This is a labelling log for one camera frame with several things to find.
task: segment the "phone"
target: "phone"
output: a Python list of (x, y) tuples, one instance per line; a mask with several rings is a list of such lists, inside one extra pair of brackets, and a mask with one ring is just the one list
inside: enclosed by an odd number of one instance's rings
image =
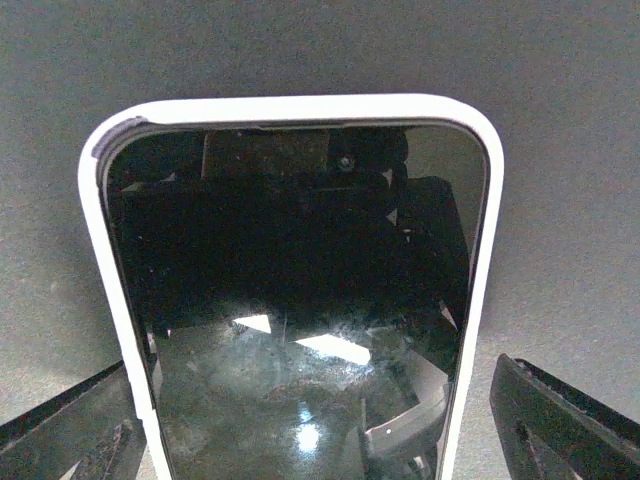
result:
[(80, 197), (158, 478), (451, 478), (502, 177), (433, 95), (100, 125)]

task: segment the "gray surface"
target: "gray surface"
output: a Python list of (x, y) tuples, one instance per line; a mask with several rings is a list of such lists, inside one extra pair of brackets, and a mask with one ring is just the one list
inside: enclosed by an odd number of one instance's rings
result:
[(105, 117), (174, 97), (417, 91), (479, 108), (506, 151), (455, 477), (507, 477), (487, 401), (502, 351), (640, 420), (632, 2), (232, 3), (3, 5), (1, 419), (118, 358), (75, 185)]

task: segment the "bright light spot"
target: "bright light spot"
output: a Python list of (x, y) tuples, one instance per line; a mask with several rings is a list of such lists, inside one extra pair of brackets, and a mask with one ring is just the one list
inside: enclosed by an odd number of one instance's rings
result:
[(269, 317), (267, 315), (252, 315), (251, 317), (236, 318), (234, 322), (244, 325), (245, 327), (255, 328), (264, 333), (271, 333), (269, 325)]
[(302, 453), (312, 453), (315, 452), (318, 447), (320, 433), (318, 433), (318, 427), (309, 423), (307, 425), (300, 426), (296, 437), (298, 439), (298, 448), (300, 451)]
[(333, 335), (327, 334), (319, 337), (304, 338), (296, 340), (296, 343), (313, 348), (325, 355), (339, 357), (358, 365), (366, 365), (371, 360), (371, 353), (366, 348)]

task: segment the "white phone frame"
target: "white phone frame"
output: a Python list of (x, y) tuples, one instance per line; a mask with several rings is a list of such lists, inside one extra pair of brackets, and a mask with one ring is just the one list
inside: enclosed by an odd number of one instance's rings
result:
[(489, 120), (476, 109), (456, 100), (426, 94), (338, 95), (307, 97), (263, 97), (203, 100), (168, 100), (145, 103), (124, 110), (104, 121), (87, 140), (78, 168), (80, 199), (98, 261), (107, 299), (113, 316), (122, 357), (127, 370), (136, 414), (143, 422), (149, 450), (160, 480), (171, 479), (156, 410), (153, 392), (136, 341), (125, 292), (120, 282), (116, 258), (107, 230), (107, 219), (99, 191), (99, 161), (103, 155), (114, 155), (102, 148), (122, 136), (140, 122), (159, 126), (203, 124), (215, 128), (218, 124), (297, 125), (349, 122), (446, 122), (473, 133), (485, 150), (485, 202), (478, 222), (476, 243), (472, 252), (475, 274), (470, 280), (471, 298), (464, 332), (458, 374), (453, 388), (453, 403), (446, 428), (440, 479), (453, 474), (462, 414), (471, 381), (478, 327), (484, 300), (489, 261), (498, 219), (504, 173), (500, 138)]

